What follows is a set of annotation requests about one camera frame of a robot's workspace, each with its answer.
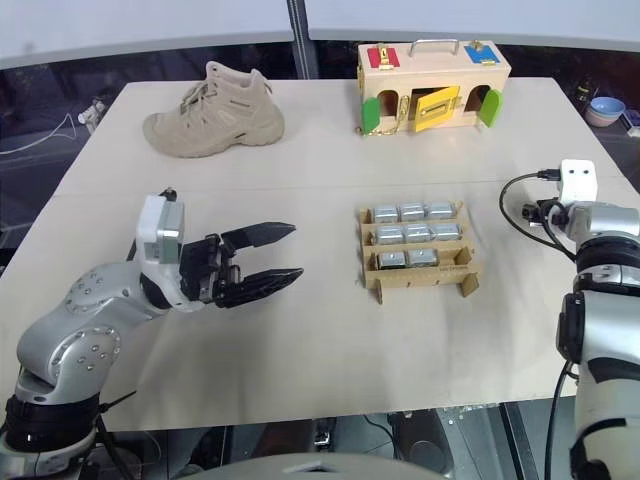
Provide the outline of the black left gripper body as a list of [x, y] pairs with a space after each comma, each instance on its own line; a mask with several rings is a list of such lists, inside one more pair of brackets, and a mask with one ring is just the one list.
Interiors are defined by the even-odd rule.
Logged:
[[240, 267], [233, 263], [235, 251], [221, 235], [185, 244], [179, 266], [180, 288], [189, 300], [216, 306], [239, 306]]

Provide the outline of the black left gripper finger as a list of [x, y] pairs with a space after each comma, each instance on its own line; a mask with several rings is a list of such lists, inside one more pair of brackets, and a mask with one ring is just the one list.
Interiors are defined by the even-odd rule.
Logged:
[[293, 233], [296, 226], [284, 222], [263, 222], [221, 234], [227, 249], [258, 248], [278, 242]]
[[270, 269], [246, 276], [239, 282], [219, 287], [215, 291], [214, 303], [219, 308], [234, 308], [264, 299], [288, 287], [303, 273], [303, 268], [288, 268]]

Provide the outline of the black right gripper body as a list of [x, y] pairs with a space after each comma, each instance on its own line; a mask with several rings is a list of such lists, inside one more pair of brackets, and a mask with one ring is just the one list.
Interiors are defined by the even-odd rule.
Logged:
[[530, 227], [541, 227], [543, 220], [543, 208], [550, 206], [548, 215], [551, 216], [549, 222], [556, 225], [557, 221], [553, 219], [554, 213], [552, 209], [555, 205], [556, 198], [536, 200], [534, 203], [526, 203], [521, 208], [521, 217], [528, 223]]

